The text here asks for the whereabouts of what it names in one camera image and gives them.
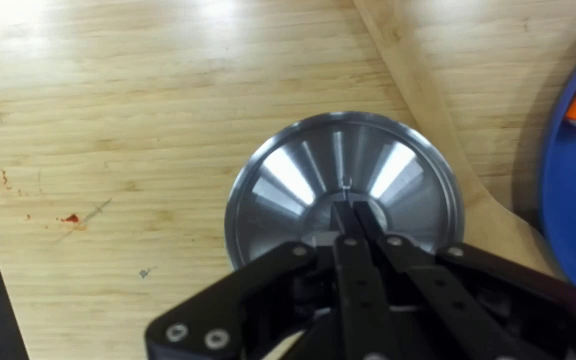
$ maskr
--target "plywood surface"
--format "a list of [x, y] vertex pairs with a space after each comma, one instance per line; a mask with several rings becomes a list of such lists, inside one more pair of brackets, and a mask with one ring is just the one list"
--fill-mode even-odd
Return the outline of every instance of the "plywood surface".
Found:
[[548, 123], [576, 66], [576, 2], [406, 0], [419, 46], [485, 188], [507, 208], [538, 208]]
[[400, 58], [432, 83], [427, 97], [416, 82], [397, 88], [354, 6], [0, 0], [0, 266], [32, 357], [144, 357], [146, 323], [229, 269], [222, 214], [237, 168], [316, 111], [380, 111], [427, 131], [465, 184], [474, 243], [549, 269], [462, 154], [476, 105], [445, 96], [449, 68], [414, 66], [434, 41]]

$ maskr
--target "bolt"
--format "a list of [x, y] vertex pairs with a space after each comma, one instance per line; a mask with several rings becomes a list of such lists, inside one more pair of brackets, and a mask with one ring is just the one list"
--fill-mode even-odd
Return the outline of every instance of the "bolt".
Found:
[[392, 243], [392, 246], [401, 246], [403, 243], [401, 238], [397, 238], [397, 235], [390, 235], [385, 241]]
[[307, 252], [307, 250], [305, 250], [303, 246], [294, 246], [294, 247], [291, 247], [291, 254], [294, 254], [294, 255], [303, 255], [305, 252]]
[[206, 348], [220, 350], [227, 346], [229, 334], [224, 328], [214, 328], [206, 334], [204, 341], [206, 341]]
[[462, 255], [464, 255], [464, 250], [462, 250], [462, 247], [456, 247], [456, 246], [451, 246], [451, 247], [447, 247], [447, 254], [462, 257]]
[[168, 341], [180, 341], [187, 335], [187, 326], [186, 323], [171, 323], [168, 329], [165, 329], [165, 337]]

